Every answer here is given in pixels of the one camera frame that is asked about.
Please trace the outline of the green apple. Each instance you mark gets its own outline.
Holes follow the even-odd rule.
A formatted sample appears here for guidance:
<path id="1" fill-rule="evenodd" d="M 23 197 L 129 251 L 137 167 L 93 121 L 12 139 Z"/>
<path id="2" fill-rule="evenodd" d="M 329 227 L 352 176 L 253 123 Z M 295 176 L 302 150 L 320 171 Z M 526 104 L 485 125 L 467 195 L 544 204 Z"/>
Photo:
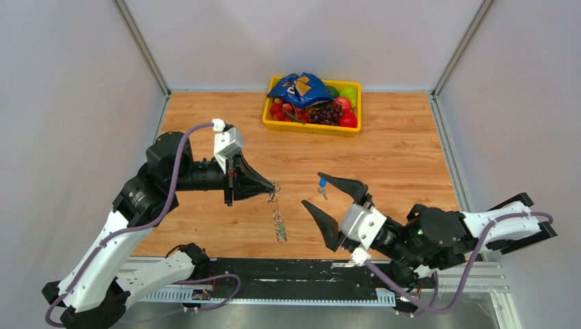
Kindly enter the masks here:
<path id="1" fill-rule="evenodd" d="M 348 99 L 351 102 L 352 108 L 358 104 L 358 89 L 354 86 L 346 86 L 339 91 L 339 95 Z"/>

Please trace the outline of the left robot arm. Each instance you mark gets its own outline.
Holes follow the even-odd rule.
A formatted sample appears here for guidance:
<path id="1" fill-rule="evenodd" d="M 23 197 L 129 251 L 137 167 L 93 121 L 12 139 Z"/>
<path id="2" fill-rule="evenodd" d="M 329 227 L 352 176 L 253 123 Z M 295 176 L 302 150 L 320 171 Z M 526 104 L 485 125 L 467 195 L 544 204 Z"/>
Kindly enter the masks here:
<path id="1" fill-rule="evenodd" d="M 42 294 L 61 307 L 56 328 L 109 328 L 149 294 L 176 282 L 201 284 L 210 279 L 209 257 L 194 243 L 176 247 L 161 261 L 120 274 L 125 261 L 177 208 L 179 191 L 221 191 L 226 205 L 262 194 L 275 185 L 245 160 L 243 138 L 233 126 L 221 128 L 214 156 L 196 161 L 188 133 L 160 135 L 146 151 L 146 162 L 112 203 L 104 227 L 79 264 L 63 280 L 47 283 Z"/>

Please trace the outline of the blue chips bag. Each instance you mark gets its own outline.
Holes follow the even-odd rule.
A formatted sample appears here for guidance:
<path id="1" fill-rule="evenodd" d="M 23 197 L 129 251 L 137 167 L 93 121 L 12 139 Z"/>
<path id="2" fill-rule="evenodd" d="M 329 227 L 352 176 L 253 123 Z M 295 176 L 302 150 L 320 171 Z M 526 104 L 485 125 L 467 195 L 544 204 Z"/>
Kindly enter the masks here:
<path id="1" fill-rule="evenodd" d="M 267 93 L 268 98 L 280 98 L 298 108 L 308 108 L 336 98 L 316 75 L 292 73 L 280 78 Z"/>

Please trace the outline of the silver key with blue tag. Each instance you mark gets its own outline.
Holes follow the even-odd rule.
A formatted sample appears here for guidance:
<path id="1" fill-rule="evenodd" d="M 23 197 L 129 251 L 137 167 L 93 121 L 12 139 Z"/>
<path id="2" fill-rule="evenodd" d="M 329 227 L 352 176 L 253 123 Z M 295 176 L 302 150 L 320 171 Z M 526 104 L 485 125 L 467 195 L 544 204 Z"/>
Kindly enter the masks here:
<path id="1" fill-rule="evenodd" d="M 321 194 L 325 200 L 328 200 L 328 197 L 326 195 L 326 185 L 327 185 L 327 181 L 324 178 L 320 178 L 319 179 L 319 187 L 317 190 L 318 190 L 319 194 Z"/>

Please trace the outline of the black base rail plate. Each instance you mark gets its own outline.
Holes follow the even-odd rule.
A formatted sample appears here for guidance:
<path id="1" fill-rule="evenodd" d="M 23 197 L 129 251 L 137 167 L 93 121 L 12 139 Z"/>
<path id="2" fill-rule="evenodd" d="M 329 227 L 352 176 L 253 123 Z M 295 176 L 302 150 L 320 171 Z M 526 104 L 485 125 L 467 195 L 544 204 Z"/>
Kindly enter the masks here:
<path id="1" fill-rule="evenodd" d="M 386 289 L 374 273 L 347 260 L 216 258 L 198 266 L 190 277 L 222 274 L 240 278 L 237 299 L 370 301 Z"/>

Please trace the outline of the red apple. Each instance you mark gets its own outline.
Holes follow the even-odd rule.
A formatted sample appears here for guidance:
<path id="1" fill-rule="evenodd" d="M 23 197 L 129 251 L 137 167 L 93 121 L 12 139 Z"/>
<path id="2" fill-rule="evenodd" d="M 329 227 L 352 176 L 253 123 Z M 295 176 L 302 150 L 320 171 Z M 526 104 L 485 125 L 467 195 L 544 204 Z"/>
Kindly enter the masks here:
<path id="1" fill-rule="evenodd" d="M 337 97 L 333 104 L 334 107 L 341 112 L 351 112 L 353 109 L 350 99 L 346 97 Z"/>

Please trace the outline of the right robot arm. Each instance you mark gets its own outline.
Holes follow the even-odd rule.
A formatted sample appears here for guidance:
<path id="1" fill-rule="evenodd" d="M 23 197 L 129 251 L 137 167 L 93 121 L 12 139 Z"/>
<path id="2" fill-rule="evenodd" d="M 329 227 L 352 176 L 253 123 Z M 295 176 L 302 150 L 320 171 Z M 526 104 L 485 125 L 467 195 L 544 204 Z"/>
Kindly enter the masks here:
<path id="1" fill-rule="evenodd" d="M 325 246 L 346 249 L 363 266 L 372 250 L 390 260 L 386 273 L 399 286 L 409 287 L 435 271 L 465 263 L 467 254 L 496 251 L 508 254 L 557 235 L 552 218 L 532 211 L 527 193 L 507 199 L 486 212 L 442 210 L 415 204 L 401 224 L 380 212 L 358 180 L 326 173 L 319 177 L 353 199 L 342 221 L 309 201 L 302 204 L 317 224 Z"/>

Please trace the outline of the yellow plastic bin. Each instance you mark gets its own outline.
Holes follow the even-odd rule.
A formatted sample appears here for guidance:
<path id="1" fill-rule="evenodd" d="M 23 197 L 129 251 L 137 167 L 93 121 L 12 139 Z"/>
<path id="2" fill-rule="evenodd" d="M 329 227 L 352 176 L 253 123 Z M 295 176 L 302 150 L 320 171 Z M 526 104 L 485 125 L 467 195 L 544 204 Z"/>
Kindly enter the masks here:
<path id="1" fill-rule="evenodd" d="M 271 87 L 276 83 L 280 78 L 272 77 L 271 82 L 269 85 L 269 90 Z M 358 119 L 358 127 L 356 128 L 348 128 L 348 127 L 341 127 L 333 126 L 333 125 L 317 125 L 312 123 L 294 123 L 294 122 L 286 122 L 286 121 L 275 121 L 273 120 L 272 116 L 269 113 L 269 108 L 272 104 L 273 98 L 268 98 L 266 100 L 264 111 L 262 113 L 262 122 L 266 125 L 267 128 L 270 130 L 277 130 L 277 131 L 290 131 L 290 132 L 304 132 L 310 134 L 327 134 L 327 135 L 337 135 L 337 136 L 355 136 L 359 133 L 361 129 L 361 85 L 357 82 L 346 82 L 346 81 L 336 81 L 336 80 L 322 80 L 325 85 L 330 85 L 335 87 L 338 91 L 346 86 L 354 86 L 358 89 L 358 104 L 355 108 L 352 109 L 357 119 Z M 324 105 L 327 103 L 320 103 L 315 106 L 310 106 L 308 108 L 302 108 L 308 112 L 308 116 L 311 110 L 314 110 L 317 106 Z"/>

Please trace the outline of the red cherry cluster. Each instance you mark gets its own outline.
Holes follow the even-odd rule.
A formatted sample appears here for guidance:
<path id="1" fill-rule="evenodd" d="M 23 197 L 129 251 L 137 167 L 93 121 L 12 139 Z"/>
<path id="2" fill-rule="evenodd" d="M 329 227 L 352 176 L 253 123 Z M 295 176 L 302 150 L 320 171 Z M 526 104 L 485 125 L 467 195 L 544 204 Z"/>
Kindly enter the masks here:
<path id="1" fill-rule="evenodd" d="M 309 123 L 308 112 L 298 108 L 292 103 L 285 102 L 282 98 L 272 99 L 269 113 L 275 121 L 286 121 L 294 123 Z"/>

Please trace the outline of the red tomato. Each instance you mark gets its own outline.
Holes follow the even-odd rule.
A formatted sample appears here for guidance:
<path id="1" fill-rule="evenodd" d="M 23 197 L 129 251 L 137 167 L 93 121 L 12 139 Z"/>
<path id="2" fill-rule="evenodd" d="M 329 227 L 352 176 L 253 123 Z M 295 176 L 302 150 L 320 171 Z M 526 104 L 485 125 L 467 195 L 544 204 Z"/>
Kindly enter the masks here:
<path id="1" fill-rule="evenodd" d="M 344 112 L 339 119 L 341 127 L 356 128 L 358 127 L 358 119 L 353 112 Z"/>

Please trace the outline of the dark green avocado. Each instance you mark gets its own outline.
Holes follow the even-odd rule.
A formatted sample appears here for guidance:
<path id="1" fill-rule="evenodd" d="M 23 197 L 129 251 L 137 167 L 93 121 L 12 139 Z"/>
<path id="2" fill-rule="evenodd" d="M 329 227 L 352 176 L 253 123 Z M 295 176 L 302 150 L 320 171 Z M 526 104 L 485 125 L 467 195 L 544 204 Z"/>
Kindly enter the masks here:
<path id="1" fill-rule="evenodd" d="M 331 94 L 331 96 L 333 96 L 333 98 L 337 98 L 340 96 L 339 91 L 335 87 L 330 86 L 330 85 L 326 85 L 326 87 L 327 87 L 329 93 Z"/>

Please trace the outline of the purple grape bunch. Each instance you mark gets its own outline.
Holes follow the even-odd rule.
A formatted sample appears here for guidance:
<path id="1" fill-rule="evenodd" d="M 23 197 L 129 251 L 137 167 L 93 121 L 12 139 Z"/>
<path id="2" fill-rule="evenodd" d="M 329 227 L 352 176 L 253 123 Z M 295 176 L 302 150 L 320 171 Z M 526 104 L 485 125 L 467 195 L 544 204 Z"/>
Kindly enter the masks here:
<path id="1" fill-rule="evenodd" d="M 343 114 L 342 106 L 335 103 L 327 103 L 311 110 L 308 116 L 308 122 L 317 125 L 338 126 Z"/>

